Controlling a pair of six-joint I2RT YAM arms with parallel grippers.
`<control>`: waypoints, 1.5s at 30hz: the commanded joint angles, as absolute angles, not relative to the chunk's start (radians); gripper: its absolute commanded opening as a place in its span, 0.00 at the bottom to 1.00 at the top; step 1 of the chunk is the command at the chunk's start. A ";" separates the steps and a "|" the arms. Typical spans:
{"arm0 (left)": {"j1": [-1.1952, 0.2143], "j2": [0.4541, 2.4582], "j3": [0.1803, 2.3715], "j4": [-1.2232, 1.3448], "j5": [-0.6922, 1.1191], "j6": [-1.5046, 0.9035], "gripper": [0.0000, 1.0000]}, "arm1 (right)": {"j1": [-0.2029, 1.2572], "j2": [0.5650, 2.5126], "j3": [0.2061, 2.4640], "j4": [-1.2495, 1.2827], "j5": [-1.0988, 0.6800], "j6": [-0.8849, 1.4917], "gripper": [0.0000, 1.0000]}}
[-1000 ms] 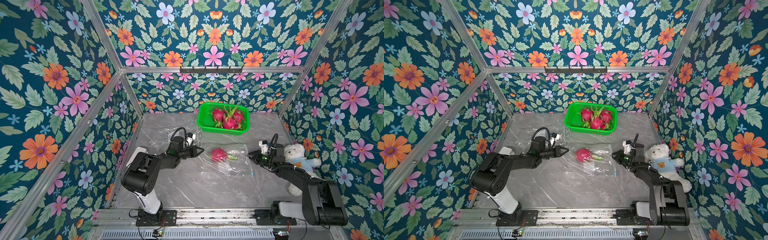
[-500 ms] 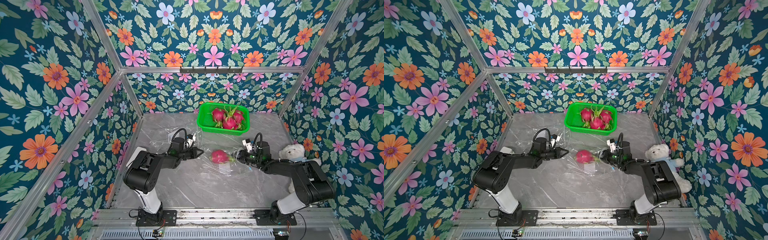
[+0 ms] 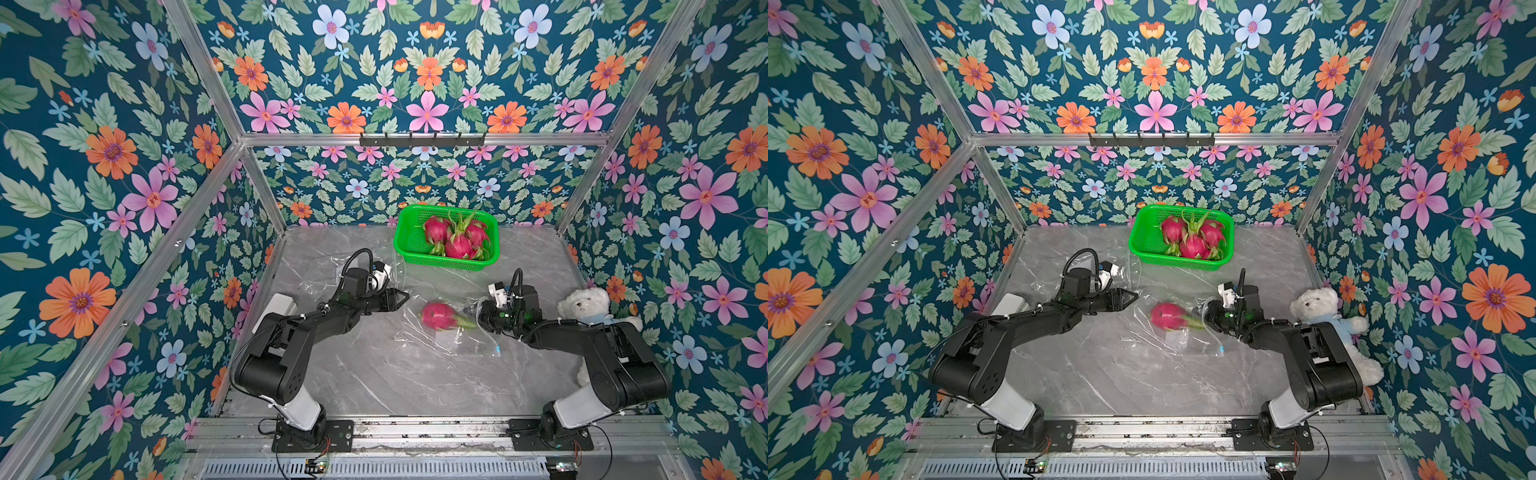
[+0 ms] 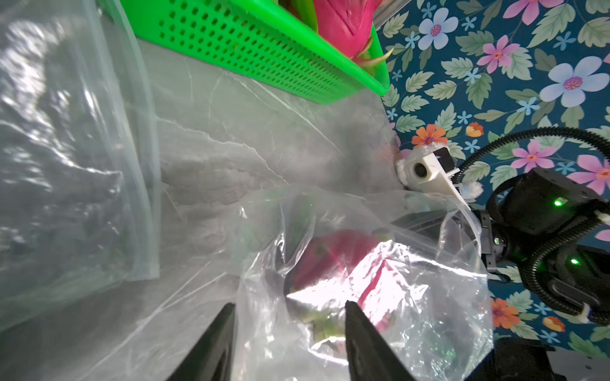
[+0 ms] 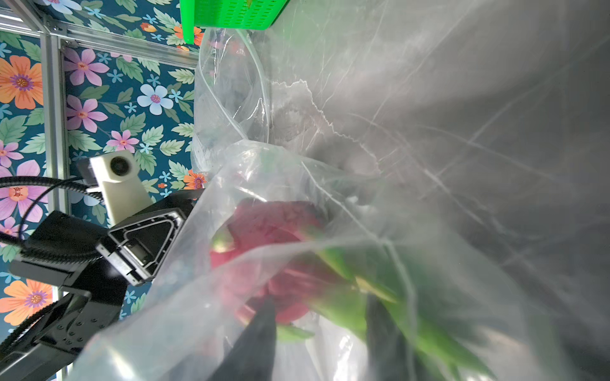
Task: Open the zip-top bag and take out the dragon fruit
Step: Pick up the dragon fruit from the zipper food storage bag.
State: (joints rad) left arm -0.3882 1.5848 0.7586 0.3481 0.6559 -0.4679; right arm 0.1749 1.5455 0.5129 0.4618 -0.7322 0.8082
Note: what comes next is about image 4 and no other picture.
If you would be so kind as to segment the pink dragon fruit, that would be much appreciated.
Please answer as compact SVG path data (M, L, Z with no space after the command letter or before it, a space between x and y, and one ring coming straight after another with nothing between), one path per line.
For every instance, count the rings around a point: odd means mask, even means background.
M404 292L400 273L389 263L392 242L387 230L338 230L310 240L288 274L284 294L291 313L311 329L314 343L341 338L340 314L348 301L360 306L377 331L393 325Z
M391 52L373 57L373 16L383 0L279 1L293 16L315 31L359 67L369 70L385 62Z

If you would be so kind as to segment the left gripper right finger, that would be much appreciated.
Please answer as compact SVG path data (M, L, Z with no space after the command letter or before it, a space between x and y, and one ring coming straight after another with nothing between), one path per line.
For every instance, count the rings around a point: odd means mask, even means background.
M345 305L346 352L352 381L413 381L360 306L348 301Z

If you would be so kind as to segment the clear zip-top bag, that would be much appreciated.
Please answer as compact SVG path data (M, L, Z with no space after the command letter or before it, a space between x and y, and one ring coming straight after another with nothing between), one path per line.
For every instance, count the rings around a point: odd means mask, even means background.
M154 122L120 2L2 2L2 330L159 275Z
M481 224L455 198L317 187L241 200L235 380L347 380L352 302L417 380L463 380L492 351Z

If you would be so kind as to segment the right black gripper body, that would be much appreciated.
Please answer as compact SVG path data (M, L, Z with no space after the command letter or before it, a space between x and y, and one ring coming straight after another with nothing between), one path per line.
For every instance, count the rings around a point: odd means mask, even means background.
M501 275L497 262L505 258L505 232L487 211L475 211L472 216L426 211L406 214L392 224L418 233L456 256L478 254L487 273Z

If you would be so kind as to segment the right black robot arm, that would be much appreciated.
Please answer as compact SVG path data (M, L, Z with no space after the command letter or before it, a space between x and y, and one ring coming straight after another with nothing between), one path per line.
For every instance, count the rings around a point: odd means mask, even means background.
M529 140L524 173L497 186L486 206L476 211L481 225L481 258L491 274L498 263L517 265L524 287L549 308L601 329L609 326L609 254L581 244L581 238L609 223L609 202L590 181L564 176L543 167L550 149L542 137L581 141L604 156L609 142L601 135L568 127L540 127L497 138L462 164L448 147L429 141L396 162L400 182L409 190L455 197L467 203L480 192L465 174L485 155Z

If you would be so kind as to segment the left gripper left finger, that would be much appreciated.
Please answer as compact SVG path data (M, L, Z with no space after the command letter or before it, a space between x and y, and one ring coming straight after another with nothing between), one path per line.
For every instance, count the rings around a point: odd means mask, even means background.
M230 380L237 315L227 303L167 381Z

